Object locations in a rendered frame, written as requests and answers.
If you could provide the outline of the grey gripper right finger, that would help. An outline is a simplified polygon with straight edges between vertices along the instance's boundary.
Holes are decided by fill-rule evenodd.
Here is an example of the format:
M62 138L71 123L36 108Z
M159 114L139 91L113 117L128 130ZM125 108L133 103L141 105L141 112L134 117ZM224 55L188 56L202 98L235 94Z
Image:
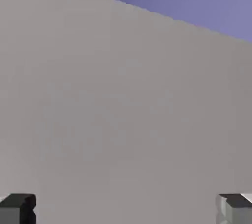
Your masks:
M216 224L252 224L252 193L218 194Z

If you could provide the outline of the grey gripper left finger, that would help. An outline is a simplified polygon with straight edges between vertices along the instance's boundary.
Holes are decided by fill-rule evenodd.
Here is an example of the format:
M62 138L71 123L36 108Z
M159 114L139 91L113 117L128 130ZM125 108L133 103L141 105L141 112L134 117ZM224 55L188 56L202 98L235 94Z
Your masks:
M36 224L36 195L12 193L0 196L0 224Z

